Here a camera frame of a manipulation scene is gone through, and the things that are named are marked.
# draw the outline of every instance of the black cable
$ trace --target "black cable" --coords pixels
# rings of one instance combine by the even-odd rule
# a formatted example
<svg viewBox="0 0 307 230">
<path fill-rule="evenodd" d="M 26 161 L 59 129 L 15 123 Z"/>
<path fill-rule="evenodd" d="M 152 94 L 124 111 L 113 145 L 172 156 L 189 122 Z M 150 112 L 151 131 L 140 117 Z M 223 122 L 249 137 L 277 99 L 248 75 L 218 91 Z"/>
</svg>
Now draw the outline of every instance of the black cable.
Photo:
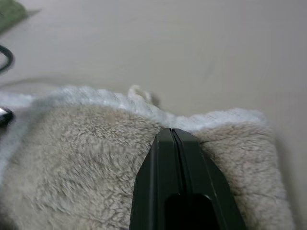
<svg viewBox="0 0 307 230">
<path fill-rule="evenodd" d="M 14 63 L 14 55 L 13 53 L 5 48 L 4 46 L 0 46 L 0 53 L 5 55 L 7 57 L 7 61 L 5 62 L 4 65 L 0 67 L 0 74 L 7 71 L 9 67 Z"/>
</svg>

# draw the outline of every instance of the fleece blanket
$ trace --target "fleece blanket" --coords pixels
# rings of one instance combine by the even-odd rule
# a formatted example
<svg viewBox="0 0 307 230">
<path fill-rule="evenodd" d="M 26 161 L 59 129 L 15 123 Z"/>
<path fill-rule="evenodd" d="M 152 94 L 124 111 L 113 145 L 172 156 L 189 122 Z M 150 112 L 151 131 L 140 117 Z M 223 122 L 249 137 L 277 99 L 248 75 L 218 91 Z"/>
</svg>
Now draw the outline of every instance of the fleece blanket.
<svg viewBox="0 0 307 230">
<path fill-rule="evenodd" d="M 136 173 L 164 127 L 199 139 L 248 229 L 295 228 L 274 134 L 261 114 L 177 117 L 137 96 L 89 88 L 34 100 L 2 138 L 0 228 L 128 228 Z"/>
</svg>

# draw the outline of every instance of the floor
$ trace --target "floor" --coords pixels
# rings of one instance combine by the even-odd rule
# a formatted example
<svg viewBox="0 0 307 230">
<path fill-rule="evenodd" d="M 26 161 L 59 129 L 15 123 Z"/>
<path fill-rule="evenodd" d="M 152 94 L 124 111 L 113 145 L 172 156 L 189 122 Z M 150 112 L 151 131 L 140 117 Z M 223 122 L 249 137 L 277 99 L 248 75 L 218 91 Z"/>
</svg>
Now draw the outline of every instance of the floor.
<svg viewBox="0 0 307 230">
<path fill-rule="evenodd" d="M 20 2 L 38 11 L 0 37 L 16 56 L 1 91 L 138 84 L 178 115 L 258 109 L 276 129 L 295 219 L 307 228 L 307 1 Z"/>
</svg>

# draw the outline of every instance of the beige fleece fabric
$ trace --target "beige fleece fabric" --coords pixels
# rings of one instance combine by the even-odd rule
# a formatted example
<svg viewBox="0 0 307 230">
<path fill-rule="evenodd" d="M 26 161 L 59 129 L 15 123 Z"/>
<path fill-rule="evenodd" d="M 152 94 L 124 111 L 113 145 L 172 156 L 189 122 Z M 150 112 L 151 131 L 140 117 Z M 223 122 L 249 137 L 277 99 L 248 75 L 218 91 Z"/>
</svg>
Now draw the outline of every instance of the beige fleece fabric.
<svg viewBox="0 0 307 230">
<path fill-rule="evenodd" d="M 97 105 L 43 113 L 4 172 L 2 225 L 19 230 L 128 228 L 136 173 L 162 128 Z M 294 229 L 269 127 L 230 123 L 193 134 L 226 176 L 249 229 Z"/>
</svg>

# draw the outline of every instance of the green object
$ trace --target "green object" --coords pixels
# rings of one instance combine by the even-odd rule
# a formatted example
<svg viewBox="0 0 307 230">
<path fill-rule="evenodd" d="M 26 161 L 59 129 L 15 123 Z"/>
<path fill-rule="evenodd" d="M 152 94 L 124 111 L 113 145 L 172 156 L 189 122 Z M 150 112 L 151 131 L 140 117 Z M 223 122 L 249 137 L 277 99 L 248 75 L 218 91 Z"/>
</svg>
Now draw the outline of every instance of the green object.
<svg viewBox="0 0 307 230">
<path fill-rule="evenodd" d="M 26 10 L 20 3 L 0 0 L 0 33 L 26 16 Z"/>
</svg>

